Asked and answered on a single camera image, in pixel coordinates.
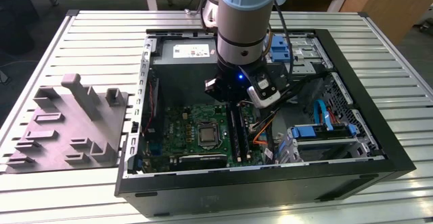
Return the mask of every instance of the blue plastic latch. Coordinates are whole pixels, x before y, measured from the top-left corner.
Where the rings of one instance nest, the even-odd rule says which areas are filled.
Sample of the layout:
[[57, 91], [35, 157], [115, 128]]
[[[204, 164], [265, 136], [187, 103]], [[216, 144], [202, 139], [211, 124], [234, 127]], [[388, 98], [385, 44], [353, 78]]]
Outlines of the blue plastic latch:
[[281, 35], [273, 36], [273, 43], [270, 44], [271, 52], [287, 52], [287, 43]]
[[353, 124], [349, 124], [347, 128], [349, 128], [351, 136], [355, 136], [358, 133], [357, 126], [354, 126]]
[[138, 159], [138, 161], [136, 161], [136, 167], [138, 168], [142, 168], [142, 166], [143, 166], [143, 160], [142, 159]]
[[282, 152], [285, 146], [286, 146], [286, 139], [283, 140], [282, 144], [278, 147], [278, 154]]
[[270, 44], [270, 56], [275, 63], [290, 62], [290, 51], [287, 48], [287, 43], [281, 35], [273, 36], [273, 43]]
[[299, 126], [297, 127], [301, 137], [315, 137], [315, 132], [313, 126]]
[[273, 52], [273, 62], [285, 63], [290, 62], [290, 57], [287, 52]]
[[299, 138], [299, 131], [298, 131], [297, 127], [291, 129], [291, 134], [293, 134], [294, 138]]

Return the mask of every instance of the blue drive bracket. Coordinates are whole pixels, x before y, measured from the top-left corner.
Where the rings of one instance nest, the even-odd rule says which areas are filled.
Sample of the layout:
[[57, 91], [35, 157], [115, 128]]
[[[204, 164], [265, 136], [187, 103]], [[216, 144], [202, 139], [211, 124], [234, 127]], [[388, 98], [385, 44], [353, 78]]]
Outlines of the blue drive bracket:
[[273, 36], [273, 42], [270, 44], [270, 59], [274, 63], [289, 63], [290, 62], [290, 51], [287, 43], [281, 35]]
[[297, 126], [291, 129], [291, 134], [294, 138], [306, 138], [306, 137], [315, 137], [315, 131], [313, 126]]

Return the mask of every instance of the aluminum rail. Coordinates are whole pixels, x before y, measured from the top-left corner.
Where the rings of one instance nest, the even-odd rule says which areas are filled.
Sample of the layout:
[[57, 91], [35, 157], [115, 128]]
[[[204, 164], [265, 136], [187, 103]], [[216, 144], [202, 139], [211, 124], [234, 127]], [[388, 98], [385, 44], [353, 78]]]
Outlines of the aluminum rail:
[[[432, 89], [369, 18], [357, 13], [286, 12], [289, 28], [327, 29], [414, 161], [417, 170], [342, 201], [158, 218], [175, 223], [425, 223], [433, 217]], [[271, 14], [273, 28], [282, 28]], [[25, 130], [39, 86], [61, 88], [79, 73], [96, 92], [135, 93], [146, 30], [199, 28], [182, 12], [82, 11], [68, 16], [0, 130], [0, 172]], [[124, 131], [131, 127], [124, 122]], [[150, 221], [114, 197], [118, 169], [0, 175], [0, 223]]]

